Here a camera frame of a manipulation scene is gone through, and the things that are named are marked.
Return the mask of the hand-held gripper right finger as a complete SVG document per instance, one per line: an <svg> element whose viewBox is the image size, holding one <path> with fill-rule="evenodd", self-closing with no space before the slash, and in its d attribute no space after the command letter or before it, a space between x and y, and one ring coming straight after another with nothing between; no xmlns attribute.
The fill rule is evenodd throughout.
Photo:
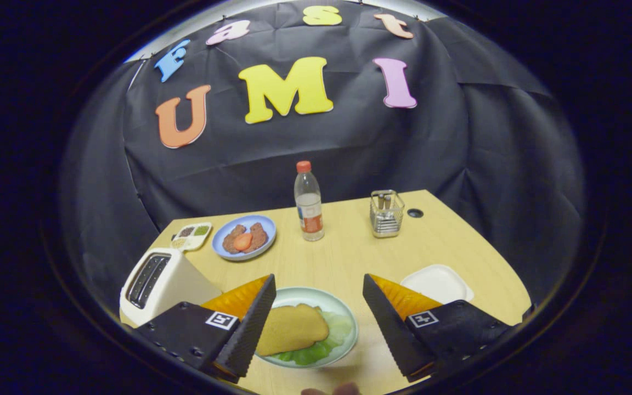
<svg viewBox="0 0 632 395"><path fill-rule="evenodd" d="M458 373L511 330L464 300L440 303L371 273L362 295L409 382Z"/></svg>

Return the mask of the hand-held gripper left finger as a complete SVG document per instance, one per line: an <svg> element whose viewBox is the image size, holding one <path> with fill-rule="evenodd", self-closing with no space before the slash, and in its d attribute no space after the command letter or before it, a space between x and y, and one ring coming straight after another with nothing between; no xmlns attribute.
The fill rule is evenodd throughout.
<svg viewBox="0 0 632 395"><path fill-rule="evenodd" d="M178 362L236 384L247 375L275 298L271 273L202 304L180 302L134 331Z"/></svg>

